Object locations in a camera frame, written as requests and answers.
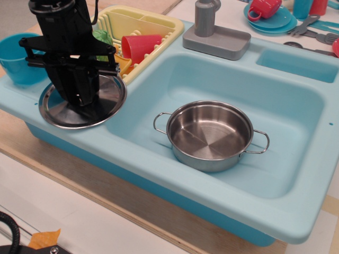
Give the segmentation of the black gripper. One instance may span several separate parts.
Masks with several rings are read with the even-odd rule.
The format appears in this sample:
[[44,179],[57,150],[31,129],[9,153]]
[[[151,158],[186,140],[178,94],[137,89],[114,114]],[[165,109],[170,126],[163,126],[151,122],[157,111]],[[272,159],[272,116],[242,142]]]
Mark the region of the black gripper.
[[[86,106],[99,92],[99,75],[117,76],[115,48],[93,37],[87,5],[29,5],[42,35],[21,39],[31,67],[45,68],[67,102]],[[97,60],[108,56],[108,62]]]

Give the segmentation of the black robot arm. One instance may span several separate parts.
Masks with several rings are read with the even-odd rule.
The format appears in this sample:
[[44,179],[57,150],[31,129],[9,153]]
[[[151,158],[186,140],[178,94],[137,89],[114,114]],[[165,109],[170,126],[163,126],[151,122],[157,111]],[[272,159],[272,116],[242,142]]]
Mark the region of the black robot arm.
[[30,67],[44,68],[60,96],[86,106],[99,96],[99,76],[118,74],[115,48],[96,39],[85,1],[29,1],[42,35],[21,39]]

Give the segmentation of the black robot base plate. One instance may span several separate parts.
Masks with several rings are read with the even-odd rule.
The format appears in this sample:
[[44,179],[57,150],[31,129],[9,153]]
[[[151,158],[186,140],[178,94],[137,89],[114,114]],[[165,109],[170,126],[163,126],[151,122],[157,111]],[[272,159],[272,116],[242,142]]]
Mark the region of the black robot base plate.
[[67,250],[60,246],[45,247],[41,249],[32,249],[27,246],[19,246],[16,253],[19,254],[70,254]]

